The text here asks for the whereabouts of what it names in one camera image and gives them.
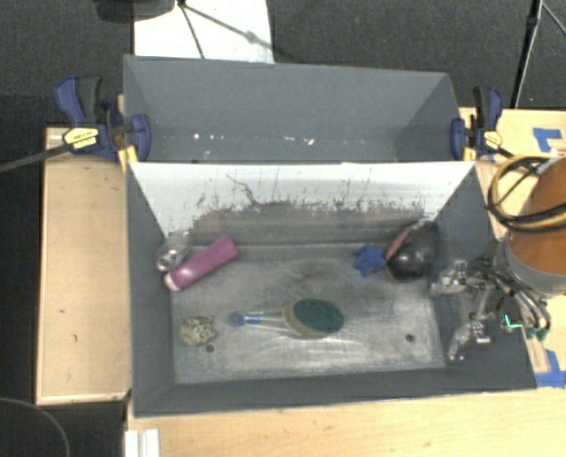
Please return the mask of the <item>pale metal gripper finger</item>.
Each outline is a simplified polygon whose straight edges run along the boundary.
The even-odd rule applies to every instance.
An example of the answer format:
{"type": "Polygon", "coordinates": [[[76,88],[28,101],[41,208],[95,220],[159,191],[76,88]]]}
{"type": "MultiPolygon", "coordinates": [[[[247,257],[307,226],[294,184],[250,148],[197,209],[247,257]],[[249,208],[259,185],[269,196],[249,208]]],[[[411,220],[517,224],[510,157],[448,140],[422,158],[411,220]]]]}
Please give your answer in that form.
{"type": "Polygon", "coordinates": [[[431,284],[429,295],[431,297],[457,295],[467,290],[468,263],[465,260],[455,260],[445,268],[436,282],[431,284]]]}
{"type": "Polygon", "coordinates": [[[486,326],[481,321],[468,321],[455,331],[447,349],[447,358],[450,362],[461,361],[468,350],[485,347],[491,342],[486,326]]]}

